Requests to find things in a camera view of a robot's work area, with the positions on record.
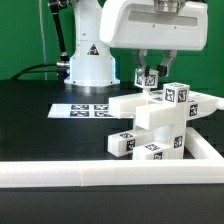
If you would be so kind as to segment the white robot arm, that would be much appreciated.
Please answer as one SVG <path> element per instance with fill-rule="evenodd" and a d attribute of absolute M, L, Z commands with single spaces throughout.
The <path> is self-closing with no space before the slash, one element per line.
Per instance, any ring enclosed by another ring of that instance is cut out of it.
<path fill-rule="evenodd" d="M 120 84 L 112 48 L 164 52 L 157 70 L 169 74 L 179 50 L 200 51 L 207 41 L 208 6 L 194 0 L 72 0 L 76 50 L 65 84 L 100 92 Z"/>

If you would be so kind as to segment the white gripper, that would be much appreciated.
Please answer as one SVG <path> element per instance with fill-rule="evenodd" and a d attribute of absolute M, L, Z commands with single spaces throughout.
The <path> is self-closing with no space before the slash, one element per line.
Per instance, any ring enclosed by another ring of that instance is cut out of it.
<path fill-rule="evenodd" d="M 150 67 L 146 49 L 163 51 L 157 66 L 167 77 L 176 59 L 176 50 L 200 51 L 207 41 L 208 6 L 185 2 L 178 13 L 157 11 L 155 0 L 107 0 L 102 9 L 100 40 L 112 48 L 136 49 L 135 73 L 145 77 Z"/>

